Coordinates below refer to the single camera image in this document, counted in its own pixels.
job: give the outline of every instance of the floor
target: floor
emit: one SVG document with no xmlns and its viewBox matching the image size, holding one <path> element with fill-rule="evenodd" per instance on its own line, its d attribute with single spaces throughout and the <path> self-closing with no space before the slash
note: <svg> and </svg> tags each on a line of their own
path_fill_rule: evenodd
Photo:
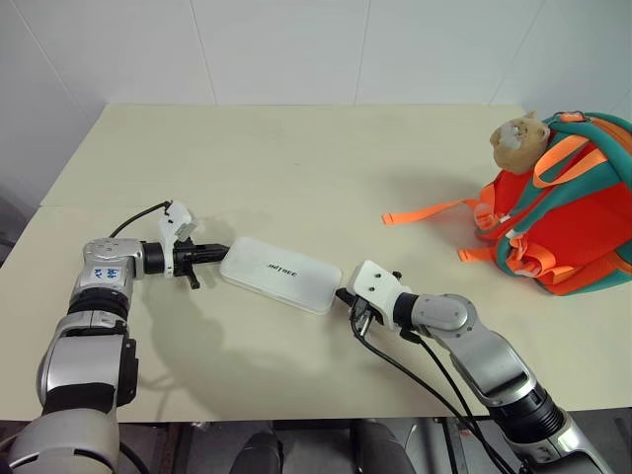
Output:
<svg viewBox="0 0 632 474">
<path fill-rule="evenodd" d="M 632 409 L 574 412 L 574 419 L 616 473 L 632 472 Z M 453 424 L 461 445 L 459 474 L 493 473 L 495 469 L 478 441 L 459 432 L 453 419 L 378 420 L 405 446 L 417 474 L 449 474 L 444 430 Z M 17 433 L 24 423 L 0 422 L 0 439 Z M 120 425 L 121 440 L 156 474 L 228 474 L 246 440 L 254 433 L 274 431 L 283 443 L 283 474 L 354 474 L 349 457 L 349 430 L 345 421 L 223 422 L 161 425 Z M 518 467 L 493 422 L 482 421 L 488 441 Z M 133 465 L 121 456 L 118 474 L 133 474 Z"/>
</svg>

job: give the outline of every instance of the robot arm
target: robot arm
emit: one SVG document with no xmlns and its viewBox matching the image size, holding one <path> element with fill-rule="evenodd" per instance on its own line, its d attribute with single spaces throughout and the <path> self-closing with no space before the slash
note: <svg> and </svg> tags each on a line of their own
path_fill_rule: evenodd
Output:
<svg viewBox="0 0 632 474">
<path fill-rule="evenodd" d="M 352 323 L 362 336 L 375 319 L 403 336 L 416 331 L 432 337 L 447 349 L 513 452 L 533 471 L 612 472 L 511 344 L 481 323 L 471 301 L 456 294 L 414 294 L 371 261 L 355 269 L 338 295 L 352 307 Z"/>
<path fill-rule="evenodd" d="M 195 245 L 195 220 L 179 202 L 160 219 L 161 242 L 105 238 L 83 250 L 84 268 L 66 316 L 42 358 L 37 388 L 42 415 L 12 446 L 14 474 L 111 473 L 119 458 L 117 407 L 136 394 L 136 341 L 127 313 L 133 281 L 146 274 L 187 276 L 193 265 L 221 261 L 227 247 Z"/>
</svg>

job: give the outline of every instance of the table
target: table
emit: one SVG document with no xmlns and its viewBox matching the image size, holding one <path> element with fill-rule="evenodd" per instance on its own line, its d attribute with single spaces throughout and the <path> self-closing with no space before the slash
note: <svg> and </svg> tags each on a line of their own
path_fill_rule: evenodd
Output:
<svg viewBox="0 0 632 474">
<path fill-rule="evenodd" d="M 477 244 L 467 209 L 386 227 L 380 214 L 476 196 L 497 173 L 488 137 L 518 107 L 109 106 L 0 270 L 0 419 L 40 412 L 34 380 L 65 314 L 84 243 L 143 207 L 182 200 L 198 243 L 252 236 L 343 270 L 371 259 L 416 292 L 476 304 L 568 410 L 632 405 L 630 286 L 551 296 L 492 265 L 459 262 Z M 157 240 L 157 215 L 124 236 Z M 352 337 L 337 302 L 302 312 L 197 268 L 135 284 L 136 399 L 123 422 L 442 416 L 423 389 Z M 375 325 L 371 340 L 456 403 L 418 347 Z M 435 344 L 455 374 L 445 351 Z M 484 409 L 458 377 L 475 413 Z"/>
</svg>

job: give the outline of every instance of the label sticker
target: label sticker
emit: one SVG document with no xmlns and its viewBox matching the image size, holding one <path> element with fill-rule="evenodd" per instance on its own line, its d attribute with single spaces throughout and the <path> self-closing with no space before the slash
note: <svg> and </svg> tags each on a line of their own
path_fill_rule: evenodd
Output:
<svg viewBox="0 0 632 474">
<path fill-rule="evenodd" d="M 90 274 L 90 282 L 120 283 L 121 273 L 118 267 L 94 267 Z"/>
</svg>

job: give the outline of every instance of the black wire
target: black wire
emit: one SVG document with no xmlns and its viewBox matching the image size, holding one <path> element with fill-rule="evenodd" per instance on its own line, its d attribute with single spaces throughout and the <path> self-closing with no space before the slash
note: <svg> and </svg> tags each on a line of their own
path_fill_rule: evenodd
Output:
<svg viewBox="0 0 632 474">
<path fill-rule="evenodd" d="M 469 420 L 467 420 L 466 418 L 464 418 L 453 406 L 450 402 L 448 402 L 445 398 L 443 398 L 443 396 L 438 393 L 436 390 L 434 390 L 432 387 L 430 387 L 427 382 L 425 382 L 424 380 L 422 380 L 420 377 L 418 377 L 417 375 L 415 375 L 413 372 L 411 372 L 408 368 L 406 368 L 404 365 L 402 365 L 400 362 L 398 362 L 397 360 L 395 360 L 393 357 L 391 357 L 390 355 L 387 355 L 385 353 L 383 353 L 380 349 L 374 347 L 369 341 L 367 341 L 363 336 L 360 335 L 359 331 L 356 328 L 356 324 L 354 322 L 354 319 L 351 319 L 351 326 L 352 326 L 352 331 L 354 332 L 354 336 L 356 339 L 359 340 L 359 342 L 365 346 L 367 349 L 369 349 L 372 353 L 374 353 L 376 356 L 386 360 L 388 363 L 390 363 L 391 365 L 393 365 L 395 368 L 397 368 L 398 370 L 402 371 L 403 373 L 405 373 L 406 375 L 408 375 L 410 378 L 412 378 L 415 382 L 417 382 L 418 384 L 420 384 L 422 387 L 424 387 L 428 392 L 431 393 L 431 395 L 433 395 L 435 398 L 437 398 L 437 400 L 439 402 L 441 402 L 445 408 L 447 408 L 452 415 L 454 415 L 454 417 L 463 425 L 465 426 L 465 428 L 467 428 L 470 432 L 472 432 L 474 434 L 474 436 L 476 436 L 476 438 L 481 441 L 481 443 L 483 443 L 483 445 L 487 444 L 487 446 L 489 447 L 490 451 L 492 452 L 492 456 L 490 456 L 490 459 L 492 460 L 492 462 L 494 463 L 494 465 L 498 468 L 499 471 L 501 471 L 502 473 L 510 473 L 510 474 L 515 474 L 515 471 L 513 471 L 509 466 L 506 468 L 505 465 L 503 465 L 502 463 L 500 463 L 500 461 L 498 460 L 499 458 L 501 458 L 501 455 L 492 447 L 490 446 L 487 441 L 485 440 L 485 438 L 482 436 L 482 434 L 480 432 L 478 432 L 476 429 L 474 429 L 474 427 L 472 426 L 472 424 L 469 422 Z"/>
<path fill-rule="evenodd" d="M 151 207 L 149 207 L 149 208 L 147 208 L 147 209 L 145 209 L 145 210 L 143 210 L 141 212 L 138 212 L 136 215 L 133 215 L 128 220 L 126 220 L 123 224 L 121 224 L 119 227 L 117 227 L 117 230 L 115 230 L 112 234 L 110 234 L 110 238 L 114 239 L 117 235 L 119 235 L 119 232 L 121 232 L 125 227 L 127 227 L 134 220 L 139 219 L 143 215 L 147 215 L 149 212 L 153 212 L 154 210 L 160 209 L 161 207 L 164 207 L 166 209 L 170 205 L 171 205 L 171 202 L 168 201 L 168 200 L 165 200 L 164 202 L 161 202 L 161 203 L 156 204 L 156 205 L 152 205 Z"/>
<path fill-rule="evenodd" d="M 461 406 L 465 410 L 465 413 L 467 414 L 467 419 L 472 424 L 472 427 L 475 429 L 476 433 L 478 433 L 482 439 L 485 439 L 483 437 L 483 432 L 481 431 L 481 427 L 479 427 L 478 422 L 476 421 L 476 418 L 474 418 L 474 415 L 472 415 L 472 411 L 470 410 L 469 405 L 465 401 L 463 394 L 461 393 L 459 388 L 456 386 L 456 383 L 454 383 L 454 379 L 449 374 L 449 372 L 445 369 L 445 365 L 443 365 L 443 363 L 439 360 L 439 358 L 435 354 L 435 351 L 431 349 L 431 347 L 428 345 L 428 343 L 426 343 L 426 341 L 419 338 L 417 343 L 426 350 L 426 352 L 434 361 L 434 363 L 436 364 L 438 369 L 441 371 L 441 373 L 443 374 L 447 382 L 450 384 L 450 387 L 452 387 L 452 390 L 454 390 L 454 393 L 456 394 L 458 401 L 460 402 Z M 492 446 L 490 446 L 490 444 L 488 444 L 486 440 L 485 441 L 481 440 L 481 443 L 483 444 L 483 448 L 485 449 L 485 452 L 487 453 L 488 456 L 490 456 L 492 460 L 494 460 L 494 457 L 497 456 L 497 459 L 499 460 L 499 462 L 503 464 L 506 470 L 510 470 L 510 471 L 512 470 L 512 467 L 509 466 L 509 464 L 504 460 L 504 458 L 502 456 L 499 456 L 496 451 L 493 451 L 491 449 Z"/>
<path fill-rule="evenodd" d="M 122 452 L 127 459 L 129 459 L 140 474 L 149 474 L 149 468 L 143 460 L 138 457 L 138 454 L 131 449 L 131 447 L 121 441 L 118 444 L 118 450 Z"/>
</svg>

